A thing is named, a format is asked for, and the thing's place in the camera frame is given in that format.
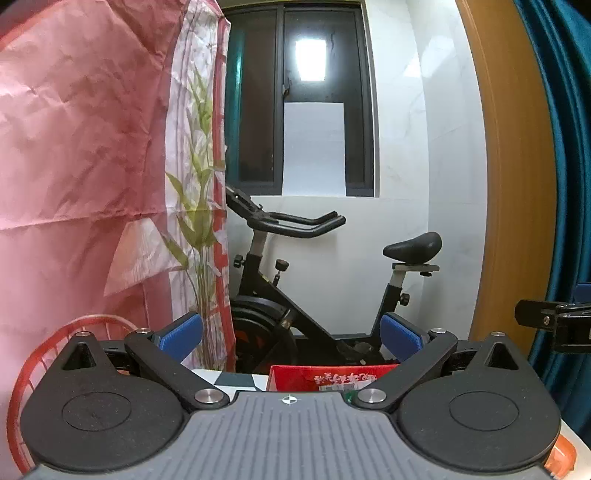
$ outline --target pink curtain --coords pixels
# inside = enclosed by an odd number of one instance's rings
[[[0,478],[31,466],[20,411],[73,332],[188,310],[189,367],[233,369],[213,0],[16,0],[0,15]]]

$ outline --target gray platform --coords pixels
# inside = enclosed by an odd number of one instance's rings
[[[388,417],[352,408],[339,393],[241,392],[221,410],[194,413],[178,439],[117,472],[74,475],[41,466],[27,480],[547,480],[543,468],[469,475],[410,449]]]

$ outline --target green plant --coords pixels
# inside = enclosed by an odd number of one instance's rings
[[[189,123],[190,180],[183,182],[171,173],[166,173],[172,187],[178,194],[183,210],[176,213],[178,227],[190,247],[187,254],[168,234],[162,234],[163,241],[180,263],[195,295],[195,308],[203,319],[203,339],[197,350],[200,364],[205,368],[218,368],[212,352],[215,351],[216,338],[210,322],[211,305],[215,301],[216,270],[209,261],[212,246],[216,243],[213,232],[213,212],[207,201],[213,172],[220,167],[213,161],[212,153],[212,115],[213,102],[208,97],[208,87],[195,68],[193,79],[189,81],[191,97],[187,108]]]

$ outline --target adjustment knob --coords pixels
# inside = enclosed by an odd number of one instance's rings
[[[277,260],[275,262],[275,269],[279,270],[280,272],[284,272],[285,270],[287,270],[287,267],[290,266],[289,262],[286,262],[285,260]]]
[[[240,268],[244,265],[244,257],[242,255],[237,255],[234,257],[234,267]]]

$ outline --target marble wall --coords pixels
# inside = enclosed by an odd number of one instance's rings
[[[467,338],[486,231],[486,142],[478,80],[455,0],[407,0],[427,112],[429,230],[441,272],[425,282],[419,325]]]
[[[333,334],[371,331],[391,275],[391,260],[382,256],[382,249],[424,233],[428,222],[427,117],[408,7],[405,0],[366,0],[364,10],[375,73],[376,197],[254,198],[267,210],[312,217],[336,210],[345,215],[346,225],[317,239],[269,236],[262,265],[272,277],[275,259],[289,261],[280,287]],[[233,212],[228,219],[232,258],[248,251],[252,231]],[[230,269],[230,293],[236,292],[239,276],[240,271]],[[411,302],[397,311],[413,322],[422,289],[423,278],[409,274],[404,290]]]

